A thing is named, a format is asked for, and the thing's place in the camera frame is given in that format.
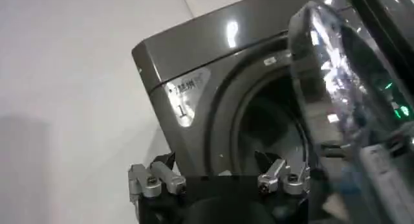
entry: screw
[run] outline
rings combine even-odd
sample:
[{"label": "screw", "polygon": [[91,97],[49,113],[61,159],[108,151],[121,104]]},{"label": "screw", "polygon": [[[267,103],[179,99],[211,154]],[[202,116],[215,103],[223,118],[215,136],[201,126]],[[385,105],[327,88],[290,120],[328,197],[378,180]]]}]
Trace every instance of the screw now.
[{"label": "screw", "polygon": [[186,195],[187,193],[187,188],[185,186],[181,187],[181,189],[179,190],[179,195]]},{"label": "screw", "polygon": [[260,194],[268,194],[269,193],[269,187],[266,185],[260,185],[259,186],[259,193]]},{"label": "screw", "polygon": [[149,176],[147,178],[147,185],[154,185],[157,183],[157,178],[154,176]]},{"label": "screw", "polygon": [[296,174],[289,174],[287,176],[287,181],[288,182],[296,182],[298,180],[298,176]]}]

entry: front-loading washer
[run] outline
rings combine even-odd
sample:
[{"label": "front-loading washer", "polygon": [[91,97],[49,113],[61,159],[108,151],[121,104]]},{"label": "front-loading washer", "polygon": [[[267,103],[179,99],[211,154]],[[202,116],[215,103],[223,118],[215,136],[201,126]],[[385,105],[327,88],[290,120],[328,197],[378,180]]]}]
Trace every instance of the front-loading washer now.
[{"label": "front-loading washer", "polygon": [[[299,172],[303,161],[317,162],[310,143],[337,139],[322,109],[309,108],[315,123],[304,123],[289,73],[289,20],[308,1],[334,8],[387,63],[348,0],[244,0],[133,49],[182,174],[257,174],[256,151],[275,153]],[[317,96],[311,84],[302,89]]]}]

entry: washer door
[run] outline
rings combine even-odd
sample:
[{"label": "washer door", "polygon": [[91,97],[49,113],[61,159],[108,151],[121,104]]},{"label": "washer door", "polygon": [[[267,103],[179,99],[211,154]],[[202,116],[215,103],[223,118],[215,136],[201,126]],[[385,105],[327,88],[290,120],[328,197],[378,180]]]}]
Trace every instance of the washer door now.
[{"label": "washer door", "polygon": [[[414,223],[411,172],[405,171],[412,169],[409,149],[413,134],[406,131],[414,128],[414,118],[410,97],[400,92],[398,77],[385,69],[345,20],[315,2],[307,3],[290,20],[289,49],[294,84],[310,80],[323,91],[315,96],[296,89],[304,98],[301,106],[313,140],[323,142],[328,133],[313,126],[319,120],[312,116],[311,108],[319,106],[330,113],[325,120],[338,134],[335,143],[343,145],[336,148],[345,149],[347,162],[342,164],[352,163],[358,173],[360,191],[351,197],[345,189],[338,189],[349,207],[351,222]],[[396,152],[398,146],[405,149]],[[334,169],[334,162],[325,160],[323,164],[330,180],[347,180],[340,168]]]},{"label": "washer door", "polygon": [[259,174],[255,152],[287,160],[300,173],[305,150],[287,50],[238,67],[221,87],[206,144],[211,174]]}]

